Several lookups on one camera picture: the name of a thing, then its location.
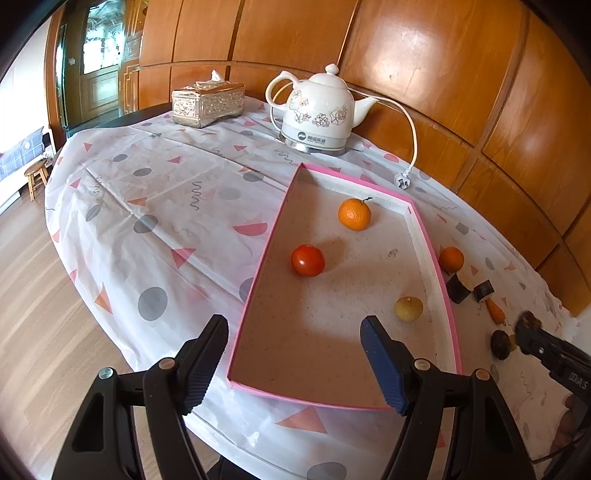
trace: screw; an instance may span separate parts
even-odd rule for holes
[[[101,380],[106,380],[107,378],[111,378],[113,376],[113,369],[111,367],[102,368],[99,372],[99,378]]]
[[[175,365],[176,363],[174,362],[174,358],[163,358],[160,362],[158,362],[158,366],[162,370],[170,370]]]
[[[429,360],[425,360],[424,358],[419,358],[418,360],[414,361],[414,368],[416,368],[417,370],[422,370],[422,371],[426,372],[427,370],[429,370],[431,368],[431,363],[429,363]]]
[[[490,373],[487,372],[486,370],[484,370],[483,368],[479,368],[478,370],[476,370],[476,378],[478,380],[482,380],[483,382],[486,382],[490,377],[491,377]]]

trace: plaid cushion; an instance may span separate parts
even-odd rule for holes
[[[43,128],[40,128],[0,155],[0,180],[42,155],[44,151]]]

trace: tablecloth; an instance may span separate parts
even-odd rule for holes
[[[131,127],[77,133],[46,190],[47,227],[82,299],[135,371],[174,356],[212,314],[235,341],[244,301],[287,186],[301,162],[394,189],[407,163],[351,135],[341,157],[309,155],[276,140],[268,105],[247,98],[244,114],[205,129],[165,113]],[[576,322],[526,260],[469,205],[418,169],[412,197],[436,250],[455,245],[512,333],[531,310],[570,338]],[[533,458],[548,453],[566,390],[519,352],[495,360],[498,327],[472,297],[453,305],[465,373],[488,369]],[[267,479],[378,479],[402,426],[391,411],[304,406],[233,390],[227,348],[203,404],[187,426],[212,448]],[[441,473],[445,439],[436,452]]]

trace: kettle handle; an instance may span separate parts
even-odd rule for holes
[[[269,85],[267,85],[267,89],[265,90],[265,98],[267,99],[267,103],[269,105],[271,105],[271,108],[277,108],[278,110],[281,110],[283,112],[285,112],[287,110],[287,104],[286,103],[282,103],[282,104],[275,103],[273,101],[272,92],[273,92],[273,88],[275,88],[275,85],[277,85],[278,82],[280,82],[281,80],[286,80],[286,79],[291,80],[293,82],[294,89],[296,88],[297,84],[300,82],[295,75],[283,70],[283,72],[281,72],[278,76],[276,76],[274,79],[271,80],[271,83]]]

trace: power cord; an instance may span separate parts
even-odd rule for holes
[[[286,83],[283,87],[281,87],[277,91],[277,93],[273,96],[273,102],[275,102],[277,100],[277,97],[279,97],[279,95],[281,94],[281,92],[283,90],[285,90],[286,88],[288,88],[289,86],[291,86],[291,82]],[[410,176],[410,173],[414,167],[415,162],[417,161],[417,154],[418,154],[417,129],[414,126],[413,119],[410,117],[407,110],[400,103],[398,103],[396,100],[392,100],[392,99],[386,98],[386,97],[375,96],[375,95],[368,95],[367,93],[360,92],[359,90],[355,90],[354,88],[351,88],[351,87],[348,87],[348,88],[351,92],[355,92],[358,95],[363,95],[364,97],[372,96],[374,98],[377,98],[381,102],[391,103],[392,105],[395,106],[395,110],[403,113],[406,116],[408,123],[410,124],[411,132],[413,134],[413,159],[411,160],[410,165],[408,166],[408,168],[404,172],[402,172],[401,174],[399,173],[394,177],[394,182],[396,183],[396,185],[398,187],[400,187],[401,189],[406,190],[410,185],[409,176]],[[273,116],[273,107],[271,107],[270,117],[271,117],[271,123],[273,124],[273,126],[278,131],[280,131],[281,128],[279,128],[277,126],[277,123],[275,123],[275,118]]]

